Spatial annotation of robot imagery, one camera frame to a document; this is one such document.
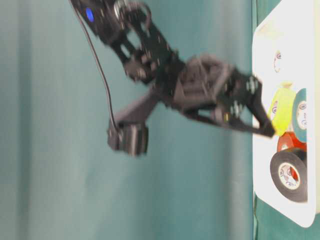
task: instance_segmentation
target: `blue led light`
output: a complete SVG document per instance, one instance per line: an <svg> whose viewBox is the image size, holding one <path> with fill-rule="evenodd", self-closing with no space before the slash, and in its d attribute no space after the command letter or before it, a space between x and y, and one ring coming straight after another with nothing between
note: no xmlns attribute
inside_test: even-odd
<svg viewBox="0 0 320 240"><path fill-rule="evenodd" d="M91 8L87 7L85 9L85 13L86 13L86 16L88 17L89 21L93 23L95 21L95 17L94 17L94 13L92 12Z"/></svg>

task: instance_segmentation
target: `teal tape roll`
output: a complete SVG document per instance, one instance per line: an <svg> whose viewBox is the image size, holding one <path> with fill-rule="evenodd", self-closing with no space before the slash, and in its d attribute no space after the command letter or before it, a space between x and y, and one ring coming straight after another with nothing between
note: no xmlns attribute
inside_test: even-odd
<svg viewBox="0 0 320 240"><path fill-rule="evenodd" d="M295 96L292 109L293 131L300 142L307 142L307 90L301 89Z"/></svg>

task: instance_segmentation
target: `black robotic arm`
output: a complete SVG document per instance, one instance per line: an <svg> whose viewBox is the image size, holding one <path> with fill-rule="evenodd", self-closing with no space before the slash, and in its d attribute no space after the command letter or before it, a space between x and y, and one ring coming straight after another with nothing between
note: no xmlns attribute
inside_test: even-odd
<svg viewBox="0 0 320 240"><path fill-rule="evenodd" d="M111 124L107 134L113 150L132 156L147 152L148 128L145 122L158 102L198 122L268 137L274 135L271 121L262 106L262 84L258 79L240 73L234 66L209 54L192 57L187 63L180 60L178 53L171 49L153 24L151 11L145 3L69 1L84 30L82 20L113 49L126 75L134 82L151 85L145 96L114 117L110 107ZM130 31L136 33L140 46L129 41L127 35ZM95 54L88 34L87 38ZM245 107L258 120L259 128L241 121L240 115Z"/></svg>

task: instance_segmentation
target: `yellow tape roll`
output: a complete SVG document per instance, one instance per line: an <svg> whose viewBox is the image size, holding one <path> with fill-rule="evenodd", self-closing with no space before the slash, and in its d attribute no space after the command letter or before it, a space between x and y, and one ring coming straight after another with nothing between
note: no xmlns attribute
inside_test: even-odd
<svg viewBox="0 0 320 240"><path fill-rule="evenodd" d="M268 116L278 136L282 136L291 123L295 98L296 93L285 87L279 88L273 97Z"/></svg>

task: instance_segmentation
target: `teal curtain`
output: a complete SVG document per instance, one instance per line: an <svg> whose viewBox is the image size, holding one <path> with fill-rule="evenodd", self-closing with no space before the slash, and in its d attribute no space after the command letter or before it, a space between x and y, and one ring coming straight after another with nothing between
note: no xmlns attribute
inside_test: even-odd
<svg viewBox="0 0 320 240"><path fill-rule="evenodd" d="M183 60L210 53L250 72L249 1L146 2ZM159 105L147 156L115 153L103 83L68 1L3 1L0 22L1 239L252 239L250 134ZM147 89L93 44L119 111Z"/></svg>

